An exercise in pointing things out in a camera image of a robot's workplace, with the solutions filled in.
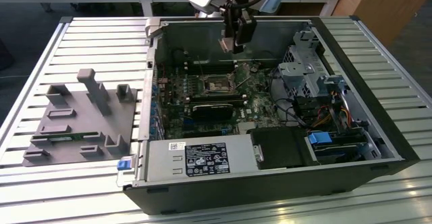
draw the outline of black side panel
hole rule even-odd
[[[411,147],[409,146],[409,143],[406,142],[401,132],[398,131],[395,124],[393,123],[389,115],[386,114],[378,100],[375,99],[371,90],[366,86],[357,70],[354,69],[342,49],[339,48],[329,30],[326,29],[322,21],[319,18],[313,18],[311,22],[314,24],[314,27],[323,39],[325,44],[327,45],[330,52],[346,74],[346,77],[349,81],[351,82],[361,99],[374,116],[374,119],[377,123],[379,124],[379,127],[389,138],[399,156],[409,160],[409,165],[414,164],[419,161],[419,158],[413,151]]]
[[[125,187],[123,193],[145,214],[179,213],[347,192],[373,178],[387,174],[389,169],[399,170],[401,165],[401,162],[393,162],[266,176],[222,178],[150,188]]]

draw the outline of blue clip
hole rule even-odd
[[[310,144],[330,143],[331,138],[327,132],[311,132],[307,136]]]
[[[117,170],[118,171],[130,170],[131,169],[130,164],[131,164],[131,160],[119,160],[117,163]]]

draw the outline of table leg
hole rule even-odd
[[[141,0],[139,2],[141,2],[143,17],[151,17],[153,16],[153,10],[150,8],[151,0]]]
[[[45,10],[46,13],[51,12],[50,3],[39,3],[39,5],[41,5],[41,8]]]
[[[338,0],[326,0],[321,13],[318,14],[319,16],[330,16],[333,14],[337,1]]]

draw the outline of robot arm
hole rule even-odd
[[[223,18],[222,50],[233,54],[242,52],[242,45],[251,40],[255,21],[246,8],[273,12],[281,0],[189,0],[193,7],[206,14],[219,12]]]

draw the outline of motherboard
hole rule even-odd
[[[238,135],[279,126],[267,93],[270,70],[257,60],[162,66],[157,82],[165,139]]]

